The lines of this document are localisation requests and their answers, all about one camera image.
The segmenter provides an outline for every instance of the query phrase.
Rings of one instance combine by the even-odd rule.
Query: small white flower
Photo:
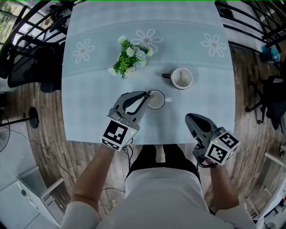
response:
[[[161,43],[163,41],[162,37],[154,37],[155,29],[149,29],[145,35],[145,33],[142,30],[137,30],[136,35],[139,38],[131,40],[132,44],[138,45],[142,43],[141,45],[143,47],[147,47],[148,49],[153,49],[153,52],[157,52],[158,48],[154,43]]]
[[[127,56],[132,57],[134,55],[134,50],[130,47],[127,48],[126,50]]]
[[[223,43],[219,43],[219,36],[215,34],[212,38],[207,33],[205,33],[204,36],[206,38],[206,41],[202,41],[201,45],[204,47],[210,47],[209,55],[214,56],[215,53],[217,53],[218,56],[224,57],[224,53],[223,53],[222,49],[226,49],[227,46]]]
[[[117,73],[116,73],[116,71],[115,71],[114,68],[109,68],[108,71],[109,71],[112,75],[117,76]]]
[[[148,51],[148,53],[147,53],[147,56],[153,56],[153,54],[154,54],[153,49],[150,49],[150,50]]]
[[[81,59],[84,59],[84,61],[89,61],[89,54],[87,52],[91,52],[94,50],[94,45],[89,45],[90,39],[86,39],[84,44],[81,42],[78,42],[76,44],[76,47],[78,50],[75,50],[71,55],[73,57],[76,57],[76,64],[78,64]]]
[[[123,41],[125,41],[125,40],[126,40],[126,36],[122,35],[120,38],[118,38],[118,43],[122,44]]]

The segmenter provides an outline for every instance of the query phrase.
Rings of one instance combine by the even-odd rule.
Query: office chair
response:
[[[14,25],[12,27],[12,29],[14,29],[17,24],[20,22],[20,20],[22,19],[26,9],[28,8],[28,6],[23,6],[22,10],[20,11],[19,15],[17,16]],[[12,44],[12,42],[6,46],[2,47],[1,50],[1,54],[0,54],[0,77],[3,79],[7,79],[8,77],[8,70],[10,68],[10,60],[9,60],[9,54],[11,52],[11,50],[14,48],[14,45]]]
[[[17,51],[21,42],[30,45]],[[28,36],[20,37],[10,52],[8,86],[41,83],[41,91],[50,93],[61,89],[64,44],[42,42]]]
[[[252,81],[248,85],[252,85],[254,90],[260,97],[260,101],[252,108],[245,108],[246,112],[251,112],[257,107],[261,106],[262,119],[257,123],[264,122],[265,110],[267,108],[266,116],[271,119],[272,125],[275,130],[281,126],[281,132],[286,134],[284,114],[286,112],[286,80],[281,76],[269,76],[267,80],[262,80],[263,93],[254,85]]]

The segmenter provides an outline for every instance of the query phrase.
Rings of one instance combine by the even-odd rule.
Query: black stand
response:
[[[28,118],[20,119],[20,120],[13,121],[13,122],[8,122],[8,123],[2,123],[2,124],[0,124],[0,127],[7,126],[7,125],[10,125],[10,124],[13,124],[13,123],[20,123],[20,122],[24,122],[24,121],[28,120],[30,125],[31,125],[31,127],[33,129],[36,129],[38,127],[38,124],[39,124],[39,118],[38,118],[38,113],[37,113],[36,108],[31,107],[29,109],[28,114],[29,114]]]

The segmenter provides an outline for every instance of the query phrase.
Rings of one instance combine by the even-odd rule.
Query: fan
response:
[[[10,137],[10,124],[19,123],[29,120],[29,123],[33,129],[38,127],[39,119],[36,108],[31,107],[29,109],[29,117],[20,119],[17,121],[9,122],[7,115],[0,109],[0,152],[6,147]]]
[[[7,115],[0,109],[0,123],[7,123],[6,126],[0,127],[0,152],[6,147],[10,137],[10,124]]]
[[[276,226],[275,226],[274,223],[268,223],[268,224],[266,224],[266,227],[267,227],[268,229],[276,229]]]

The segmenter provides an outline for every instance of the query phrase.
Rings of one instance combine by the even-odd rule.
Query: flower pattern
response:
[[[149,29],[145,35],[142,30],[137,30],[136,35],[139,38],[131,40],[132,44],[138,45],[141,44],[148,49],[152,49],[153,52],[157,52],[158,48],[154,43],[161,43],[163,41],[162,37],[154,37],[155,29]]]
[[[137,57],[139,60],[144,60],[145,57],[146,57],[146,54],[145,54],[145,52],[143,52],[142,50],[139,50],[139,51],[137,51],[137,53],[136,53],[136,57]]]
[[[89,45],[90,39],[86,39],[85,42],[82,44],[81,42],[78,42],[76,44],[76,47],[78,50],[75,50],[71,55],[76,58],[76,64],[78,64],[82,59],[84,61],[89,61],[89,54],[88,52],[91,52],[94,50],[94,45]]]
[[[219,43],[219,36],[215,34],[212,38],[207,33],[205,33],[204,36],[206,40],[202,41],[201,45],[204,47],[209,47],[209,55],[213,57],[215,53],[217,53],[218,56],[224,57],[222,49],[226,49],[227,46],[223,43]]]
[[[138,62],[134,63],[133,67],[135,70],[139,70],[141,68],[141,63],[138,61]]]

